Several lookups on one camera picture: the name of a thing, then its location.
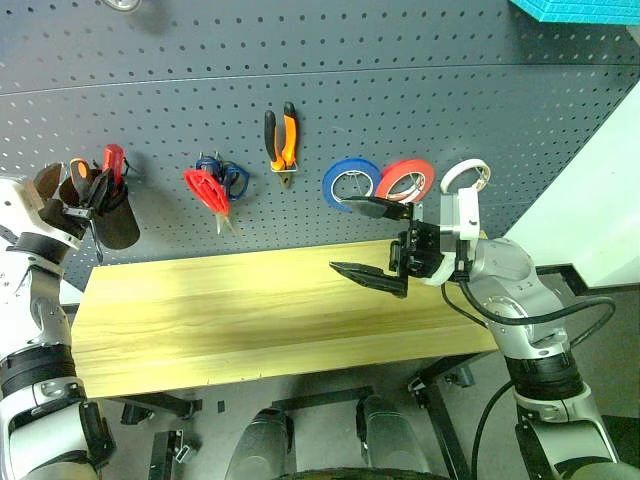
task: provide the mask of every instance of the white wall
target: white wall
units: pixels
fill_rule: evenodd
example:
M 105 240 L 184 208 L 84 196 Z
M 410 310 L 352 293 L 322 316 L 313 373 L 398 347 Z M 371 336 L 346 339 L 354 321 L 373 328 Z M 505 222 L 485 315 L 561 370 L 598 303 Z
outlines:
M 589 287 L 640 282 L 640 83 L 505 237 Z

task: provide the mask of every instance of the light wood surface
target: light wood surface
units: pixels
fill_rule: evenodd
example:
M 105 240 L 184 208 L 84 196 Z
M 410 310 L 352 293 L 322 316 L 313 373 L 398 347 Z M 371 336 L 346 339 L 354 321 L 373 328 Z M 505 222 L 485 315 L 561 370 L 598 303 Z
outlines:
M 496 348 L 438 288 L 411 281 L 401 300 L 328 265 L 388 254 L 374 241 L 94 268 L 73 326 L 78 374 L 109 397 Z

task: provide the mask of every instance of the pliers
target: pliers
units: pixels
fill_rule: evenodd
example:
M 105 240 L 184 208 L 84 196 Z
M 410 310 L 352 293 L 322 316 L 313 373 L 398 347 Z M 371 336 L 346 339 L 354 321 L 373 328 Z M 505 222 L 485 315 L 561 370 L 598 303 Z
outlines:
M 278 132 L 276 131 L 276 116 L 271 110 L 264 114 L 264 144 L 271 159 L 271 171 L 278 173 L 280 183 L 288 188 L 291 183 L 291 173 L 297 171 L 296 142 L 298 140 L 298 118 L 296 109 L 291 102 L 284 103 L 285 143 L 282 151 L 278 148 Z

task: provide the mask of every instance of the gray pegboard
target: gray pegboard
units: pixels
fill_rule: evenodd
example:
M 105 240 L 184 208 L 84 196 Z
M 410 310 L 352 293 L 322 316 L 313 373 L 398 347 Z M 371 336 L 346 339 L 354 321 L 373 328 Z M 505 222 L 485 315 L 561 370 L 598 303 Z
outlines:
M 5 0 L 0 92 L 421 66 L 637 64 L 621 26 L 541 24 L 506 0 Z
M 251 15 L 246 2 L 153 2 L 155 13 L 145 3 L 128 15 L 93 3 L 5 3 L 0 170 L 33 175 L 121 144 L 136 169 L 142 236 L 107 251 L 106 263 L 394 236 L 402 225 L 326 206 L 322 176 L 347 156 L 381 169 L 423 157 L 438 181 L 457 161 L 484 158 L 494 175 L 480 195 L 482 223 L 502 234 L 638 80 L 638 48 L 623 29 L 538 24 L 493 0 L 272 2 Z M 282 123 L 285 100 L 301 116 L 289 191 L 267 170 L 262 138 L 264 110 Z M 237 236 L 218 237 L 184 186 L 201 150 L 252 174 L 232 213 Z M 428 220 L 438 203 L 434 188 Z M 87 237 L 66 262 L 80 287 L 96 264 L 92 248 Z

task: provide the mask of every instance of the white tape roll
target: white tape roll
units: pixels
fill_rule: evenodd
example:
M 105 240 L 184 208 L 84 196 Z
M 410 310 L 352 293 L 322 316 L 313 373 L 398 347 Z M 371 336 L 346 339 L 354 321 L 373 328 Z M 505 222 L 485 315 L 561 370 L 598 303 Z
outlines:
M 491 178 L 491 169 L 483 160 L 480 160 L 479 158 L 470 158 L 469 160 L 464 160 L 451 167 L 451 169 L 445 173 L 444 177 L 442 177 L 442 181 L 440 182 L 440 191 L 442 193 L 449 193 L 449 185 L 451 185 L 451 182 L 453 182 L 462 172 L 466 172 L 472 168 L 475 168 L 479 175 L 478 180 L 472 185 L 472 187 L 478 192 L 482 190 L 487 186 L 489 178 Z

